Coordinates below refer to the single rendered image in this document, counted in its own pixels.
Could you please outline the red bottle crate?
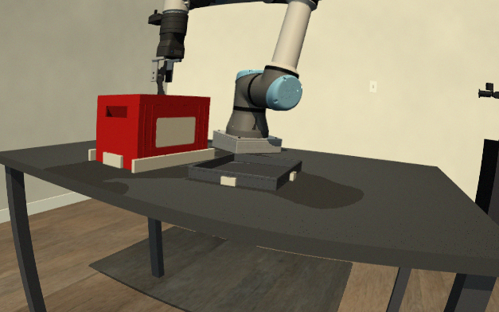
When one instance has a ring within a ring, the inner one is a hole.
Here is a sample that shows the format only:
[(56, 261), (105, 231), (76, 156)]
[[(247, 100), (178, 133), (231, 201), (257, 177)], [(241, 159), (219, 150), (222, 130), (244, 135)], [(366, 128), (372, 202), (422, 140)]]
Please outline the red bottle crate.
[(123, 168), (132, 170), (132, 159), (208, 149), (208, 132), (209, 106), (203, 96), (98, 96), (99, 162), (103, 152), (118, 154)]

